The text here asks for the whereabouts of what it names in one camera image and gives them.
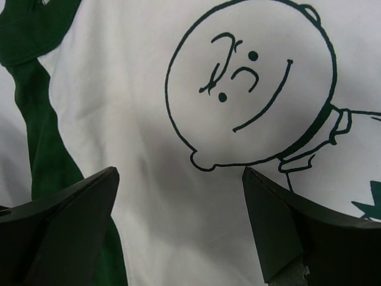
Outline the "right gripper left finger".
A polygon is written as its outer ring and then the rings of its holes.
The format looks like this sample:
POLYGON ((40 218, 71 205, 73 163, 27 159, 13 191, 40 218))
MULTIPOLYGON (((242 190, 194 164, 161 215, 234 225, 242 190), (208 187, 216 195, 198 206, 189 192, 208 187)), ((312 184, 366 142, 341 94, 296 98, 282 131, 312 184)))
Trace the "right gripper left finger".
POLYGON ((90 285, 120 176, 108 167, 68 188, 1 207, 1 285, 90 285))

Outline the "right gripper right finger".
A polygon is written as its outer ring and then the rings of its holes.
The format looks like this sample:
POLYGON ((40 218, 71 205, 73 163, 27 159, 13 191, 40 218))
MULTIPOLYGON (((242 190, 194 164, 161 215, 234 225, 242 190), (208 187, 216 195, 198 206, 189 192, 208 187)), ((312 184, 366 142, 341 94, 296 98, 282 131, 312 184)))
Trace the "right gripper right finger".
POLYGON ((250 167, 242 183, 266 284, 380 284, 379 222, 323 207, 250 167))

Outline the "white and green t shirt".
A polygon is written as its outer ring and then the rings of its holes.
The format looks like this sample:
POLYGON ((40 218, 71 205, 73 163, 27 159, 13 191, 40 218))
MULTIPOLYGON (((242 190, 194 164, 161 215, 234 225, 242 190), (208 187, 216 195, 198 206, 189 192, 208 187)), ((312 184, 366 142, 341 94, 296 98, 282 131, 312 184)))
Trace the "white and green t shirt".
POLYGON ((32 199, 108 166, 91 285, 268 285, 242 183, 380 223, 379 1, 6 1, 32 199))

